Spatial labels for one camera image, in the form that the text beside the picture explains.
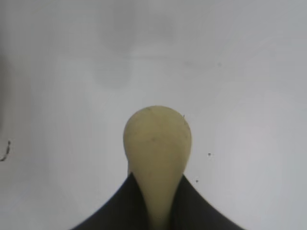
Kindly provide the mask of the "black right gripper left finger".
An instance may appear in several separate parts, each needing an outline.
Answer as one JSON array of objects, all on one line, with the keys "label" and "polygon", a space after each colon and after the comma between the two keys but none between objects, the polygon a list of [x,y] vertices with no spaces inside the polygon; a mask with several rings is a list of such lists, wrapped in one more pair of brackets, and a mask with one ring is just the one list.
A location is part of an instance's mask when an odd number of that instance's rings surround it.
[{"label": "black right gripper left finger", "polygon": [[133,174],[101,208],[73,229],[148,230],[146,206]]}]

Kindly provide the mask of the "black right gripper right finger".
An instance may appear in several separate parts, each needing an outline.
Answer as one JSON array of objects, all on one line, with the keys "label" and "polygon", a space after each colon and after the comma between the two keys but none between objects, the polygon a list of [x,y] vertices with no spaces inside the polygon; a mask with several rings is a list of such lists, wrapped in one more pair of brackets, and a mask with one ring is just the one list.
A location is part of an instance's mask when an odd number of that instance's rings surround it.
[{"label": "black right gripper right finger", "polygon": [[171,230],[243,230],[216,210],[182,176],[170,215]]}]

